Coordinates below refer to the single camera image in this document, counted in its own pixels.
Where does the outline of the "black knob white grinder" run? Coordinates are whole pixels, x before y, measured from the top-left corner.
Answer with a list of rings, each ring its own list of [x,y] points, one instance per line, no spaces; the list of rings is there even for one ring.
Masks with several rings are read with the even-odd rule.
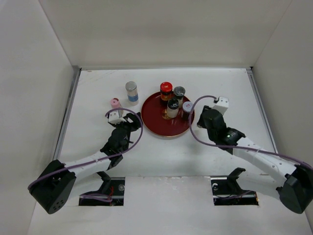
[[[179,101],[174,97],[167,103],[167,116],[169,118],[175,118],[179,112]]]

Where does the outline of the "white lid spice jar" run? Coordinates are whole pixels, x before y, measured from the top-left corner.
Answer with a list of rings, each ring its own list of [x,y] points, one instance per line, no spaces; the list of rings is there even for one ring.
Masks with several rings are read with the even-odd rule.
[[[181,118],[183,121],[188,121],[189,120],[189,116],[191,114],[191,110],[193,107],[193,103],[190,101],[186,101],[183,103],[182,105],[182,115]]]

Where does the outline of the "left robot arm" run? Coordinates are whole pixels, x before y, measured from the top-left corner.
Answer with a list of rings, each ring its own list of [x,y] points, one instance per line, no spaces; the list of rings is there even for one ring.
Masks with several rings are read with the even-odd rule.
[[[30,195],[48,214],[59,211],[68,199],[76,195],[81,201],[95,200],[111,205],[115,187],[106,172],[116,167],[123,155],[137,145],[130,140],[131,133],[143,130],[140,112],[128,110],[121,121],[111,119],[113,112],[110,110],[105,116],[114,129],[98,152],[68,163],[53,160],[28,186]]]

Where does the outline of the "silver lid blue label bottle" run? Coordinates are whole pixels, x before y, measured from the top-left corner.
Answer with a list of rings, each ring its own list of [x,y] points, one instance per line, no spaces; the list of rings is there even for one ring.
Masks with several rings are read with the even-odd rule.
[[[128,101],[131,105],[135,106],[138,104],[138,91],[137,91],[137,84],[133,81],[129,81],[125,85],[125,89],[127,91]]]

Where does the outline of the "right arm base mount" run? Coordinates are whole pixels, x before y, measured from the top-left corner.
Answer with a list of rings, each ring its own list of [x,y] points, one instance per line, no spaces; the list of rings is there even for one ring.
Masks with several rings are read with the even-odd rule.
[[[236,168],[228,175],[211,176],[213,203],[215,206],[258,206],[255,191],[243,190],[237,183],[244,168]]]

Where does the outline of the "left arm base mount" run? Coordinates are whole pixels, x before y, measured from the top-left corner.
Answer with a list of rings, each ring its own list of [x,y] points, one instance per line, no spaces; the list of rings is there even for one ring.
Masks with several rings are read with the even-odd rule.
[[[101,180],[97,190],[87,191],[79,198],[79,206],[123,206],[125,193],[125,177],[111,178],[104,171],[94,174]]]

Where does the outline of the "clear lid white shaker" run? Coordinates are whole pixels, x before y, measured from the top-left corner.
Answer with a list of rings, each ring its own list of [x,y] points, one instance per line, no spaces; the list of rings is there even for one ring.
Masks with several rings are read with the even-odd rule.
[[[173,89],[173,94],[179,103],[182,103],[183,97],[185,95],[185,88],[182,86],[177,86]]]

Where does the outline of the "red lid chili sauce jar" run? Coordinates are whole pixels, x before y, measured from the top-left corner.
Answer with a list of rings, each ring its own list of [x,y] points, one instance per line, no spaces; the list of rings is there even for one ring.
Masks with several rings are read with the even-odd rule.
[[[172,98],[173,85],[170,82],[162,82],[160,85],[160,101],[162,104],[167,104]]]

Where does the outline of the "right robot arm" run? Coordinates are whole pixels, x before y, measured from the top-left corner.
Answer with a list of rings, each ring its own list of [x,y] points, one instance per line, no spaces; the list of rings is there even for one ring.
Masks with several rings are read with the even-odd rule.
[[[312,167],[263,150],[244,133],[227,127],[222,113],[209,106],[203,107],[197,125],[207,130],[216,147],[268,174],[274,180],[274,185],[267,188],[268,192],[290,211],[301,214],[313,200]]]

